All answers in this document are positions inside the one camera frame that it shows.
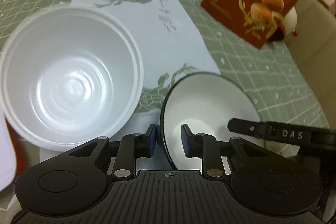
black gripper base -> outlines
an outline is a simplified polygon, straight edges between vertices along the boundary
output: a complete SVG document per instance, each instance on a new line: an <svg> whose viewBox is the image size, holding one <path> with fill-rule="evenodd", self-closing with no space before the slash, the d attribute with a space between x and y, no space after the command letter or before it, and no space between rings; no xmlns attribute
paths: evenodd
<svg viewBox="0 0 336 224"><path fill-rule="evenodd" d="M142 170L129 181L115 182L100 203L67 217L26 212L15 224L322 224L307 212L292 217L258 214L238 203L224 183L198 171Z"/></svg>

white round object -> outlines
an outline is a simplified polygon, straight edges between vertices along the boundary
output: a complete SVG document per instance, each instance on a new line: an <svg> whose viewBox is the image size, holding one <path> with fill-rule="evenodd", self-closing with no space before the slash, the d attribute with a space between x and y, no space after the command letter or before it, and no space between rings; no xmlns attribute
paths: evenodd
<svg viewBox="0 0 336 224"><path fill-rule="evenodd" d="M181 125L187 123L193 134L206 133L228 142L239 136L264 147L264 141L232 133L227 124L232 118L259 122L259 114L247 95L233 82L209 73L197 73L182 79L168 95L163 106L163 137L170 158L178 170L201 170L202 160L188 159L181 141ZM230 173L223 157L226 173Z"/></svg>
<svg viewBox="0 0 336 224"><path fill-rule="evenodd" d="M24 20L4 46L0 73L10 124L56 151L117 133L143 85L129 31L113 16L78 5L45 8Z"/></svg>
<svg viewBox="0 0 336 224"><path fill-rule="evenodd" d="M285 15L281 23L286 30L285 35L288 35L294 31L297 25L297 13L294 7L289 10L289 12Z"/></svg>

